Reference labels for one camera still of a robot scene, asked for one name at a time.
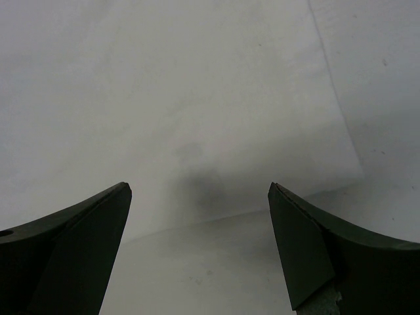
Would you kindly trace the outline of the white printed t shirt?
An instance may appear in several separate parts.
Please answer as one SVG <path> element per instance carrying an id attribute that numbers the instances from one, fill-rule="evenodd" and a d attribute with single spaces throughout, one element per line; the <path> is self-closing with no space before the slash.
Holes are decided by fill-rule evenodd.
<path id="1" fill-rule="evenodd" d="M 308 1 L 2 1 L 1 227 L 118 183 L 125 239 L 363 175 Z"/>

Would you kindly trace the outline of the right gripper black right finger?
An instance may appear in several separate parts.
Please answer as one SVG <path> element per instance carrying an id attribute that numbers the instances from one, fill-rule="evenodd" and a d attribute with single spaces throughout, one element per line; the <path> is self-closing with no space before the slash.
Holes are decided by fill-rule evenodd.
<path id="1" fill-rule="evenodd" d="M 329 214 L 283 186 L 270 217 L 297 314 L 418 314 L 419 244 Z"/>

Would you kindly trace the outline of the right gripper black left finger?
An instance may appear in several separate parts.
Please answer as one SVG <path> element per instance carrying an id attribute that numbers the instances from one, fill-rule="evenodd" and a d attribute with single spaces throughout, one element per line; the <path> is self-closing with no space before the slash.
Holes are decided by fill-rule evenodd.
<path id="1" fill-rule="evenodd" d="M 1 231 L 2 314 L 98 314 L 132 200 L 128 183 Z"/>

